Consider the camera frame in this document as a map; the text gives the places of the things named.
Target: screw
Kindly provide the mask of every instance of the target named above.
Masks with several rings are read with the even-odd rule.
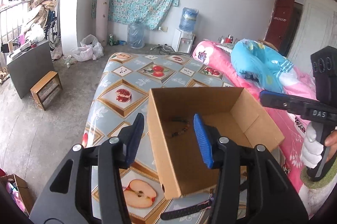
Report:
[[[112,137],[112,138],[109,139],[109,142],[111,144],[115,144],[115,143],[119,142],[119,138],[118,137]]]
[[[75,144],[73,147],[72,147],[72,150],[74,151],[74,152],[77,152],[77,151],[79,151],[79,150],[81,150],[82,149],[82,145],[81,144]]]
[[[259,144],[258,146],[256,146],[256,149],[259,151],[259,152],[264,152],[266,150],[266,147],[262,144]]]
[[[221,137],[219,138],[219,142],[222,143],[222,144],[226,144],[228,143],[230,140],[226,137]]]

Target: plastic bag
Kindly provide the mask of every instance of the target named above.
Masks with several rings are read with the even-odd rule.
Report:
[[[98,42],[98,39],[94,35],[88,35],[86,36],[82,41],[81,41],[81,46],[89,45],[92,44],[92,46],[95,46],[94,43],[96,44]]]
[[[40,42],[44,39],[44,31],[39,24],[33,23],[31,30],[25,35],[25,40]]]
[[[85,45],[82,47],[74,48],[70,51],[71,55],[78,61],[91,60],[94,55],[92,45]]]
[[[81,46],[92,45],[93,46],[93,56],[92,59],[98,60],[103,57],[103,46],[98,42],[98,39],[94,35],[88,35],[81,41]]]
[[[95,60],[98,60],[100,57],[104,56],[103,46],[98,41],[95,44],[92,43],[92,45],[94,46],[92,48],[92,50],[94,51],[94,55],[92,56],[92,59],[95,61]]]

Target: small box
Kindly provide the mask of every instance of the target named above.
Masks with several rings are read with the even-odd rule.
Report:
[[[193,129],[193,116],[202,115],[207,125],[218,128],[238,145],[263,144],[269,151],[284,136],[260,103],[244,88],[198,87],[156,88],[150,90],[147,123],[165,198],[179,198],[212,188],[218,170],[203,163]],[[189,121],[189,128],[174,118]]]
[[[27,49],[31,45],[32,45],[31,41],[24,43],[23,45],[20,46],[20,51]]]
[[[0,180],[1,180],[1,182],[4,185],[5,188],[6,188],[6,184],[7,184],[8,181],[10,181],[12,183],[14,183],[14,182],[16,183],[17,190],[19,191],[21,201],[25,205],[27,214],[29,216],[30,212],[33,208],[33,205],[34,205],[34,200],[33,200],[32,196],[29,192],[29,187],[28,187],[27,183],[22,178],[20,178],[18,175],[14,175],[14,174],[2,176],[2,177],[0,177]]]

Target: apple print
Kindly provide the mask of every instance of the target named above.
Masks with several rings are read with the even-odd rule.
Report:
[[[155,76],[155,77],[162,77],[162,76],[164,76],[164,73],[161,72],[161,71],[155,71],[152,75]]]
[[[84,133],[83,138],[82,138],[82,146],[85,148],[88,145],[88,134]]]
[[[135,179],[123,191],[125,202],[133,208],[149,208],[154,203],[157,192],[145,181]]]
[[[126,60],[128,58],[130,58],[131,56],[129,54],[126,53],[119,53],[116,55],[117,58],[122,59],[122,60]]]
[[[211,73],[212,73],[212,75],[215,75],[215,76],[220,75],[218,70],[213,70],[213,71],[211,71]]]
[[[153,68],[152,68],[152,70],[153,71],[164,71],[164,68],[162,68],[161,66],[159,66],[159,65],[156,65],[156,66],[154,66]]]

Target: pile of clothes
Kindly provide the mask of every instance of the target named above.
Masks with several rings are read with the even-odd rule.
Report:
[[[57,5],[56,0],[34,0],[30,5],[21,33],[30,30],[33,23],[39,24],[44,28],[48,18],[48,12],[53,11]]]

